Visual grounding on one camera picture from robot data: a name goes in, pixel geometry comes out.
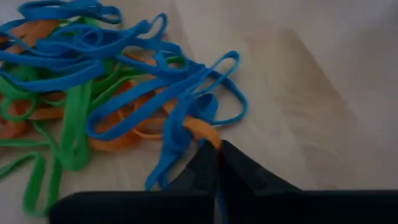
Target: green rubber band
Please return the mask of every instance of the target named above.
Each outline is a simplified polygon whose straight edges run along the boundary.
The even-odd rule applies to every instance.
[[[45,132],[43,127],[38,121],[33,122],[34,128],[40,133]],[[50,146],[52,152],[56,151],[55,142],[47,133],[44,136],[48,142],[43,141],[30,141],[18,139],[2,139],[0,146],[15,146],[15,147],[34,147],[34,146]],[[47,196],[45,199],[44,208],[37,210],[36,204],[39,199],[39,194],[45,175],[45,160],[39,152],[29,152],[21,157],[10,162],[8,165],[0,168],[0,179],[9,175],[16,168],[21,166],[27,161],[33,160],[34,167],[30,174],[29,181],[26,185],[24,198],[22,199],[22,208],[24,211],[32,216],[42,217],[47,214],[51,206],[58,200],[59,186],[61,182],[62,167],[58,159],[53,156],[49,186],[47,188]]]
[[[91,98],[89,81],[67,91],[59,152],[61,163],[68,170],[80,170],[88,163],[89,147],[85,133],[85,119]]]

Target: white surface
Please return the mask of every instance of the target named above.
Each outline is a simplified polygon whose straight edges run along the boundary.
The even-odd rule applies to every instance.
[[[0,21],[16,18],[16,4],[0,3]],[[126,27],[166,12],[170,39],[207,65],[229,50],[241,53],[242,64],[231,78],[247,96],[250,110],[244,121],[221,128],[220,134],[267,169],[304,189],[398,187],[394,1],[105,4],[123,10]],[[217,94],[220,117],[240,110],[225,91]],[[144,142],[118,154],[95,154],[83,171],[64,173],[62,196],[80,190],[143,189],[159,149],[159,142]],[[0,165],[23,152],[1,149]],[[2,223],[44,222],[21,211],[30,169],[24,166],[0,181]]]

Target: rubber band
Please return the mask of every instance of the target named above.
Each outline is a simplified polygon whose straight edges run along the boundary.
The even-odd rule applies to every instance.
[[[43,130],[40,123],[33,122],[34,128],[40,132],[47,141],[30,141],[17,139],[0,139],[0,146],[14,146],[14,147],[35,147],[35,146],[49,146],[52,152],[57,151],[55,141]],[[58,191],[61,181],[62,167],[57,158],[53,156],[49,186],[47,188],[47,196],[45,199],[44,208],[37,210],[36,203],[39,199],[42,181],[45,175],[45,161],[39,152],[29,152],[23,156],[10,162],[8,165],[0,168],[0,179],[9,175],[14,169],[26,161],[34,160],[34,167],[30,175],[28,184],[22,199],[22,207],[26,213],[32,216],[41,217],[45,215],[49,208],[58,200]]]
[[[118,8],[103,6],[96,0],[74,0],[70,2],[58,0],[31,1],[21,4],[19,12],[29,21],[69,19],[75,16],[91,17],[110,24],[119,24],[122,21]],[[106,15],[116,16],[116,18],[110,19]]]

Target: pile of rubber bands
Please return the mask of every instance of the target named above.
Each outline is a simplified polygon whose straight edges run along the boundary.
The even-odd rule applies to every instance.
[[[19,12],[23,19],[0,26],[0,147],[49,147],[53,162],[44,208],[36,208],[45,175],[39,151],[0,168],[0,178],[34,161],[22,202],[29,215],[48,212],[58,200],[62,170],[87,166],[90,151],[131,149],[142,139],[160,139],[163,144],[145,187],[158,182],[166,188],[169,169],[192,139],[199,145],[209,140],[219,149],[221,140],[213,126],[237,122],[246,113],[244,95],[228,78],[238,67],[239,54],[228,52],[210,68],[190,60],[177,44],[162,40],[165,14],[111,30],[96,21],[121,23],[119,9],[95,0],[28,2]],[[143,38],[156,22],[160,29]],[[151,58],[125,53],[130,46],[152,52]],[[233,66],[216,72],[227,58],[234,60]],[[199,88],[207,78],[212,84]],[[219,84],[243,104],[234,118],[215,120],[218,102],[211,91]],[[44,128],[45,121],[56,119],[62,120],[59,142]],[[162,125],[161,133],[146,132],[157,124]],[[30,131],[44,140],[19,139]]]

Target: black object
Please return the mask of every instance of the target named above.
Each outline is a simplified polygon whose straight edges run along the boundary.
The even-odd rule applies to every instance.
[[[213,223],[217,175],[231,224],[398,221],[398,191],[303,191],[223,141],[217,156],[206,142],[167,190],[77,193],[51,209],[50,224]]]
[[[398,191],[300,190],[223,141],[220,183],[230,224],[397,223]]]
[[[216,152],[206,142],[167,190],[82,192],[52,207],[51,224],[213,223]]]

